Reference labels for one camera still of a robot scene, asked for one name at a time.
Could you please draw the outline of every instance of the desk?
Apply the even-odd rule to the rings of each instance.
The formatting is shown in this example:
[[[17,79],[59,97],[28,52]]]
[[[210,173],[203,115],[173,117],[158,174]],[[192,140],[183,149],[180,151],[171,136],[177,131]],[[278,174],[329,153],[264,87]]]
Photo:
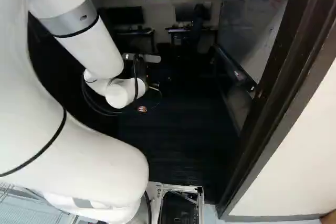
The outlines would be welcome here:
[[[155,53],[155,41],[154,41],[155,30],[151,29],[149,31],[117,31],[117,36],[120,37],[148,37],[151,38],[152,53]]]
[[[166,30],[168,31],[168,34],[171,35],[171,43],[173,46],[175,46],[175,35],[182,35],[190,32],[190,29],[188,28],[166,28]],[[211,27],[202,29],[202,34],[205,33],[214,34],[215,42],[217,42],[218,28]]]

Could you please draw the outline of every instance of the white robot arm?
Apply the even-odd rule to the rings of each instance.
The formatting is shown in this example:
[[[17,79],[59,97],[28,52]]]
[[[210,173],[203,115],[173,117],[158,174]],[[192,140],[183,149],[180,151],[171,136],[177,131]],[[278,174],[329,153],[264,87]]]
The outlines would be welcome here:
[[[65,211],[126,223],[146,189],[148,163],[136,148],[80,124],[39,83],[27,51],[26,3],[85,66],[87,78],[110,85],[123,69],[89,0],[0,0],[0,179],[37,190]],[[116,95],[118,100],[134,95],[132,83],[125,82],[112,83],[121,88],[109,89],[110,104],[132,101],[113,99],[120,90],[131,94]]]
[[[123,70],[123,60],[91,0],[27,0],[29,11],[85,68],[89,86],[107,102],[123,108],[134,99],[134,79],[112,80]],[[138,80],[140,98],[146,91]]]

